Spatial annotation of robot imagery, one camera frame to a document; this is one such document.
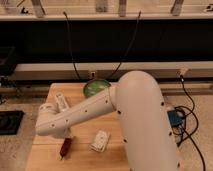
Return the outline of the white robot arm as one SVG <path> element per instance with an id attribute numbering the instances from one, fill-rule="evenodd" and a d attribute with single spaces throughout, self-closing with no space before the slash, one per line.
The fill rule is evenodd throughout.
<path id="1" fill-rule="evenodd" d="M 36 133 L 48 136 L 116 112 L 130 171 L 180 171 L 180 158 L 161 89 L 144 71 L 125 73 L 116 85 L 64 112 L 39 113 Z"/>

